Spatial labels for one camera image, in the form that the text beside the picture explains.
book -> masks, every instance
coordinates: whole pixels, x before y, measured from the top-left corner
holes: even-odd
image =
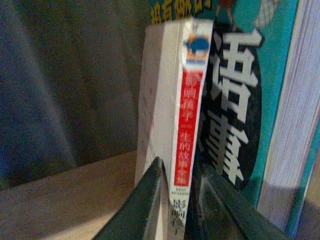
[[[163,194],[156,239],[184,239],[212,30],[213,21],[193,18],[146,29],[135,184],[163,160],[169,203]]]
[[[308,169],[308,154],[319,122],[319,11],[319,1],[299,2],[257,206],[281,230],[285,230],[291,210],[295,211],[292,207],[304,169]]]
[[[150,24],[214,19],[198,146],[256,208],[298,0],[149,0]]]

book cover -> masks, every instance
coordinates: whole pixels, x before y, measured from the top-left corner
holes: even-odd
[[[163,160],[169,203],[162,194],[156,239],[184,239],[212,30],[213,21],[194,18],[146,29],[135,184]]]
[[[198,147],[256,207],[298,0],[149,0],[150,24],[214,20]]]

cartoon illustration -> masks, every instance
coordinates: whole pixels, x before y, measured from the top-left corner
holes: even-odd
[[[195,38],[193,41],[188,41],[185,43],[188,51],[191,51],[193,55],[201,56],[205,54],[209,49],[208,39],[204,37]]]
[[[219,15],[220,15],[220,11],[222,8],[225,8],[226,9],[226,12],[228,14],[228,18],[229,18],[229,21],[231,22],[232,24],[232,30],[235,31],[237,29],[237,26],[236,26],[236,23],[235,23],[235,19],[234,19],[234,16],[232,14],[232,6],[234,5],[234,3],[236,2],[237,0],[219,0],[218,2],[218,7],[216,9],[216,12],[215,12],[215,18],[218,19],[219,18]]]
[[[261,0],[260,11],[253,23],[257,29],[265,28],[274,17],[277,6],[282,0]]]

book spine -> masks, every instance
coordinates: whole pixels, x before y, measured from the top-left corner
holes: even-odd
[[[212,21],[194,19],[184,25],[179,54],[181,68],[177,82],[167,239],[184,239],[212,28]]]

blue whale logo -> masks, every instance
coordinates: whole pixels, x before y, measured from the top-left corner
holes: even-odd
[[[185,43],[186,47],[188,48],[189,51],[192,52],[192,54],[196,54],[198,50],[204,52],[209,49],[209,42],[206,38],[204,37],[199,37],[194,39],[193,41],[188,41]]]

